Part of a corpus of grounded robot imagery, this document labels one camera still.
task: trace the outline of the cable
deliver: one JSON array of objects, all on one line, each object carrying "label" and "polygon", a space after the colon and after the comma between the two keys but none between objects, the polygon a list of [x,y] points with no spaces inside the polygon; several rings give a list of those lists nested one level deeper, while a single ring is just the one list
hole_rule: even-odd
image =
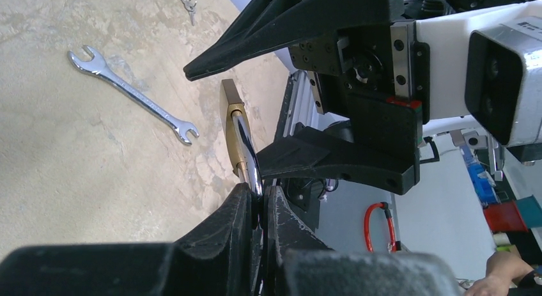
[{"label": "cable", "polygon": [[320,192],[320,194],[318,195],[318,199],[322,200],[324,195],[326,195],[328,192],[334,192],[337,190],[337,188],[339,188],[339,180],[338,179],[335,179],[335,186],[333,186],[333,189],[331,190],[327,190],[327,180],[324,180],[324,179],[319,179],[321,182],[322,182],[322,191]]},{"label": "cable", "polygon": [[420,165],[440,161],[437,144],[435,144],[433,138],[431,136],[424,137],[424,141],[431,146],[431,150],[433,150],[433,157],[430,159],[420,160]]},{"label": "cable", "polygon": [[373,252],[373,243],[371,242],[371,234],[369,232],[369,220],[371,219],[371,212],[377,208],[381,208],[382,210],[384,210],[384,213],[386,215],[390,235],[390,252],[394,253],[397,251],[397,244],[395,241],[395,227],[393,225],[393,218],[391,217],[391,212],[389,210],[389,205],[387,202],[379,202],[370,205],[365,212],[365,217],[363,218],[363,233],[365,235],[365,246],[370,253]]}]

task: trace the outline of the chrome wrench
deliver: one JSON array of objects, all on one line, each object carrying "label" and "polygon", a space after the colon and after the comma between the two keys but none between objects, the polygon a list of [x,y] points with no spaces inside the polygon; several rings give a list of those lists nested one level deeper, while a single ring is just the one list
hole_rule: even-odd
[{"label": "chrome wrench", "polygon": [[191,122],[179,120],[171,116],[163,108],[158,106],[152,100],[144,96],[137,89],[133,88],[121,77],[116,75],[105,62],[104,57],[94,48],[84,45],[82,47],[85,52],[92,58],[89,61],[82,61],[72,51],[68,51],[68,58],[72,64],[84,74],[99,77],[100,79],[113,85],[117,90],[122,91],[128,98],[141,105],[147,111],[151,112],[158,119],[162,120],[166,125],[169,125],[175,131],[177,138],[181,143],[190,146],[192,142],[188,139],[187,133],[199,137],[199,132],[196,126]]}]

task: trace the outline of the black cable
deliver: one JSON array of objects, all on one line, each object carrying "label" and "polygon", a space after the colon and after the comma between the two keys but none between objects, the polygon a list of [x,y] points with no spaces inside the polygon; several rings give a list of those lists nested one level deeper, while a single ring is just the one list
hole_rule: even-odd
[{"label": "black cable", "polygon": [[435,142],[433,141],[433,138],[431,136],[424,137],[424,141],[431,146],[431,150],[433,150],[433,157],[430,159],[420,160],[420,165],[440,161],[440,155],[438,154],[437,144],[435,144]]},{"label": "black cable", "polygon": [[338,180],[338,179],[335,179],[335,186],[333,186],[333,189],[331,189],[331,190],[328,191],[328,190],[327,190],[327,184],[326,184],[326,186],[324,187],[324,189],[325,189],[326,192],[334,192],[334,191],[337,190],[338,187],[339,187],[339,180]]},{"label": "black cable", "polygon": [[312,185],[316,180],[318,179],[309,179],[309,181],[305,185],[301,186],[299,189],[306,189],[307,186]]}]

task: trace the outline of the black bracket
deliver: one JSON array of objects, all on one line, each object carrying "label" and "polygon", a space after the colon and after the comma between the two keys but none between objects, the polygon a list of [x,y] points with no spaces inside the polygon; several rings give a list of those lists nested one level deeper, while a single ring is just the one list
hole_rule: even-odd
[{"label": "black bracket", "polygon": [[350,143],[311,127],[258,153],[262,179],[327,178],[368,184],[396,194],[417,183],[414,163]]},{"label": "black bracket", "polygon": [[403,12],[403,0],[252,0],[183,70],[194,81],[338,29],[392,22]]}]

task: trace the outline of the white panel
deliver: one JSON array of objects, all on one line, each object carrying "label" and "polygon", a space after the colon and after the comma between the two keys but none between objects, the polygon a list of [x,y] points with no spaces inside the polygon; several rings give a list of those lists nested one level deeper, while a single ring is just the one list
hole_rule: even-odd
[{"label": "white panel", "polygon": [[479,279],[494,252],[492,234],[461,152],[448,135],[435,141],[445,153],[440,162],[423,164],[421,181],[395,197],[401,241],[411,251],[443,259],[456,277]]},{"label": "white panel", "polygon": [[[365,212],[373,203],[391,203],[391,195],[376,187],[339,181],[337,190],[327,195],[327,201],[320,203],[320,226],[315,231],[316,236],[339,252],[366,253]],[[387,252],[389,230],[382,210],[373,211],[369,228],[373,249],[379,253]]]},{"label": "white panel", "polygon": [[431,120],[423,125],[423,136],[432,136],[453,130],[470,129],[481,127],[480,123],[472,115],[452,118]]},{"label": "white panel", "polygon": [[418,20],[417,39],[431,47],[431,119],[469,115],[464,98],[473,30],[537,14],[542,15],[542,1]]}]

